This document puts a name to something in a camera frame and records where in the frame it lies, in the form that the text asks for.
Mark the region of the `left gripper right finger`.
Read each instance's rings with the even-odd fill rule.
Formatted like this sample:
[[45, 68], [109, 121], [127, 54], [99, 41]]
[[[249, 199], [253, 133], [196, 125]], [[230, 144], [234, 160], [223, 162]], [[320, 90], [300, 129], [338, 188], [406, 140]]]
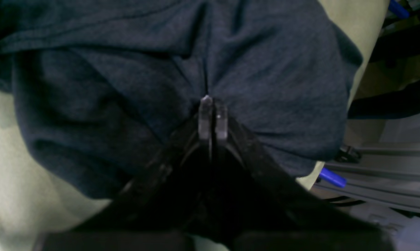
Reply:
[[220, 101], [213, 108], [212, 169], [222, 201], [218, 241], [232, 251], [394, 250], [383, 230], [301, 187]]

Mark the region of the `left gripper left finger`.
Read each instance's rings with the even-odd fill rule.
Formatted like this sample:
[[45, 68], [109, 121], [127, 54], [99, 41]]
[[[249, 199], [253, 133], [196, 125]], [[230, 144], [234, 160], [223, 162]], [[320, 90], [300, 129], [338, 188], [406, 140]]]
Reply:
[[197, 180], [213, 157], [214, 100], [172, 135], [157, 156], [97, 215], [46, 233], [35, 251], [194, 251], [186, 226], [201, 199]]

